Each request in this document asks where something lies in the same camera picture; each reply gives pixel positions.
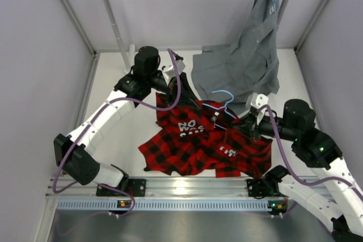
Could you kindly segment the red black plaid shirt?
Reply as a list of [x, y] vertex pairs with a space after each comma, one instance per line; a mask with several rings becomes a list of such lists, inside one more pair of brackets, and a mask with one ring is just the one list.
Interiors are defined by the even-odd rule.
[[223, 112], [216, 124], [225, 129], [214, 127], [211, 118], [215, 110], [202, 103], [223, 106], [198, 100], [198, 106], [176, 106], [156, 113], [161, 130], [138, 148], [146, 162], [144, 170], [181, 176], [214, 170], [217, 178], [239, 177], [243, 173], [255, 179], [262, 177], [272, 166], [271, 139], [255, 141], [232, 129], [235, 120]]

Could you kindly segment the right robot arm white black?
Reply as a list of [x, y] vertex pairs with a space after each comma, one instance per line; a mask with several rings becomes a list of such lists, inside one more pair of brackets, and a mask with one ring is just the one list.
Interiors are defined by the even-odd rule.
[[[259, 98], [250, 112], [233, 123], [233, 128], [253, 140], [273, 137], [283, 165], [264, 177], [247, 181], [251, 197], [282, 196], [315, 216], [335, 241], [362, 241], [362, 189], [356, 183], [336, 142], [315, 127], [315, 111], [301, 99], [284, 104], [283, 116], [273, 114]], [[318, 178], [308, 182], [298, 177], [289, 164], [282, 141], [290, 141], [295, 156]]]

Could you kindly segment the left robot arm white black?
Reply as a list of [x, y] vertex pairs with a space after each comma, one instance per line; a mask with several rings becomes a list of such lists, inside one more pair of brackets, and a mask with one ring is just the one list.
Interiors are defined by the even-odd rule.
[[75, 136], [75, 139], [73, 139], [71, 146], [66, 149], [65, 155], [61, 156], [61, 161], [58, 165], [58, 170], [53, 182], [54, 187], [57, 186], [57, 181], [63, 171], [63, 167], [65, 166], [68, 157], [75, 151], [75, 147], [80, 146], [81, 142], [84, 141], [85, 148], [83, 150], [87, 155], [92, 156], [87, 148], [89, 147], [91, 151], [94, 152], [103, 137], [105, 137], [125, 115], [135, 108], [135, 103], [159, 112], [167, 112], [177, 106], [182, 93], [180, 74], [185, 68], [185, 64], [183, 63], [181, 56], [177, 55], [171, 49], [168, 49], [167, 51], [170, 55], [172, 66], [163, 70], [163, 76], [166, 82], [170, 81], [172, 75], [176, 77], [177, 93], [173, 104], [167, 108], [158, 108], [144, 103], [143, 101], [127, 97], [126, 94], [121, 91], [112, 91], [105, 103], [102, 104], [88, 120], [70, 133], [72, 137]]

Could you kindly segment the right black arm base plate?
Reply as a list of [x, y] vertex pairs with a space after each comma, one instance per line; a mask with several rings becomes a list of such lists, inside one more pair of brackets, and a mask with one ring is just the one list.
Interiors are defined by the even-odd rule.
[[269, 179], [247, 179], [248, 196], [256, 199], [265, 197], [279, 197], [277, 183]]

